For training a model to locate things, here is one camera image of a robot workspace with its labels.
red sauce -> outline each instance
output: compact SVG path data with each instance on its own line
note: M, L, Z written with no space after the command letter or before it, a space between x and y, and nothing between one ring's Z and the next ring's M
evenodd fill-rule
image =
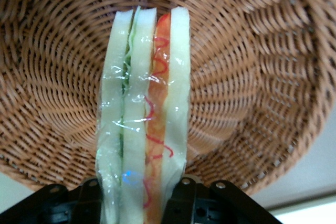
M164 101L167 97L170 59L170 21L171 15L163 15L157 22L154 37L153 80L150 81L146 102L150 107L146 117L146 170L145 187L145 224L161 221L161 169L164 150L173 150L164 144L166 114Z

white bread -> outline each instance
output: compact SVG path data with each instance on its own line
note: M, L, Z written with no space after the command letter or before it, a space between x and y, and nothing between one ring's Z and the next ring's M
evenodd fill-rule
M120 150L120 123L122 117L122 76L128 35L133 11L117 12L110 33L104 68L101 79L101 117L98 128L98 152L96 171L103 191L101 219L106 224L117 223L119 208L110 207L120 195L121 157L115 152Z
M156 8L140 10L135 25L129 87L125 94L120 224L143 224L145 172L145 95L149 87Z
M190 94L190 18L187 8L171 10L171 40L168 95L164 103L164 144L174 150L173 158L163 153L161 192L163 207L181 179L186 163Z

brown wicker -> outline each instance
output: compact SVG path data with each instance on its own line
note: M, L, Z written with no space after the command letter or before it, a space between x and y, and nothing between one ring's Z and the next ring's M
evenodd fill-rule
M0 171L70 189L95 171L115 11L191 14L186 172L252 194L309 149L335 98L336 0L0 0Z

